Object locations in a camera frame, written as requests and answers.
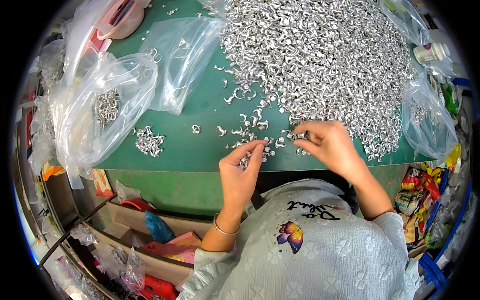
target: wrist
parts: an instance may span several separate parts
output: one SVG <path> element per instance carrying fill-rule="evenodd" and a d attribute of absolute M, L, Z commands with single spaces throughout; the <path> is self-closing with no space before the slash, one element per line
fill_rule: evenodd
<path fill-rule="evenodd" d="M 237 220 L 237 219 L 240 220 L 241 215 L 243 214 L 243 210 L 244 208 L 239 208 L 232 205 L 224 204 L 222 209 L 220 210 L 219 215 L 222 215 L 226 218 L 230 218 L 232 220 Z"/>
<path fill-rule="evenodd" d="M 367 165 L 365 162 L 362 160 L 359 164 L 358 167 L 353 170 L 352 176 L 348 181 L 354 185 L 358 186 L 361 185 L 362 182 L 365 182 L 368 180 L 372 174 L 370 173 L 370 170 L 368 170 Z"/>

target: small pile of rings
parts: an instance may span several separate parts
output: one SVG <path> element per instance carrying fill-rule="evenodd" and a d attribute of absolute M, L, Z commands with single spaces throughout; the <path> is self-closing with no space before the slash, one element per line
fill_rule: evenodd
<path fill-rule="evenodd" d="M 145 155 L 150 153 L 153 157 L 158 157 L 160 152 L 163 152 L 163 148 L 160 145 L 163 143 L 165 136 L 157 135 L 152 132 L 152 126 L 145 126 L 144 129 L 137 131 L 137 140 L 135 141 L 135 147 Z"/>
<path fill-rule="evenodd" d="M 105 94 L 98 94 L 95 101 L 95 119 L 102 129 L 108 122 L 117 119 L 119 99 L 120 96 L 115 88 L 108 90 Z"/>

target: woman's right hand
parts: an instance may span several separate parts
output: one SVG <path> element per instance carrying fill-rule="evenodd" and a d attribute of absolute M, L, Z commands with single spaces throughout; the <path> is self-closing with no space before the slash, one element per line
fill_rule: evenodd
<path fill-rule="evenodd" d="M 305 131 L 309 132 L 310 140 L 297 139 L 293 142 L 296 146 L 310 152 L 353 185 L 361 183 L 363 175 L 369 171 L 342 123 L 310 121 L 298 125 L 294 133 Z"/>

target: woman's left hand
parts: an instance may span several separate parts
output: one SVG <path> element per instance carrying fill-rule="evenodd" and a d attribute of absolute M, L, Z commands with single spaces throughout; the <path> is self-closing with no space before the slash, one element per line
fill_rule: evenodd
<path fill-rule="evenodd" d="M 223 189 L 223 210 L 229 214 L 241 214 L 253 195 L 257 183 L 258 172 L 262 165 L 262 153 L 267 141 L 255 140 L 233 150 L 218 163 Z M 252 154 L 245 170 L 239 168 L 240 160 Z"/>

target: bag of rings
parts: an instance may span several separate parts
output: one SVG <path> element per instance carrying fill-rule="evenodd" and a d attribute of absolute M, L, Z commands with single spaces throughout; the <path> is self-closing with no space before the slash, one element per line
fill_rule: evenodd
<path fill-rule="evenodd" d="M 408 143 L 420 154 L 446 158 L 458 145 L 455 127 L 426 74 L 405 86 L 402 100 L 403 133 Z"/>
<path fill-rule="evenodd" d="M 57 133 L 57 158 L 73 189 L 83 188 L 78 168 L 106 159 L 132 130 L 154 96 L 157 64 L 136 53 L 107 53 L 82 79 Z"/>
<path fill-rule="evenodd" d="M 194 81 L 219 44 L 225 22 L 220 18 L 189 17 L 152 24 L 140 50 L 158 64 L 158 82 L 151 109 L 179 115 Z"/>
<path fill-rule="evenodd" d="M 379 0 L 380 10 L 410 42 L 417 46 L 430 42 L 430 32 L 408 0 Z"/>

